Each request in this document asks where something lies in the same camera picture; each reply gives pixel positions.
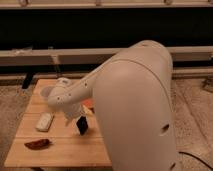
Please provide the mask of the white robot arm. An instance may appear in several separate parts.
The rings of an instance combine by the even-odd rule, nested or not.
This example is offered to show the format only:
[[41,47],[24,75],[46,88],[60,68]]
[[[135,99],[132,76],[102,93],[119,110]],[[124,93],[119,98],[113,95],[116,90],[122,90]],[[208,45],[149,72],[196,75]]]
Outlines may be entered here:
[[173,127],[172,70],[165,46],[140,41],[80,81],[57,83],[48,105],[65,111],[93,100],[113,171],[181,171]]

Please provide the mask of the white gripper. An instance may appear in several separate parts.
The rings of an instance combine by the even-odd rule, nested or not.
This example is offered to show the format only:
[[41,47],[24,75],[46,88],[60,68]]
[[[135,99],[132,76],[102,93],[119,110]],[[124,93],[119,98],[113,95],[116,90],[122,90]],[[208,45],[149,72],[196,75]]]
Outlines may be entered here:
[[65,126],[68,126],[72,119],[75,119],[85,113],[85,115],[93,116],[93,112],[91,109],[89,109],[87,106],[82,105],[80,103],[72,104],[72,105],[65,105],[62,109],[62,111],[65,114],[66,122]]

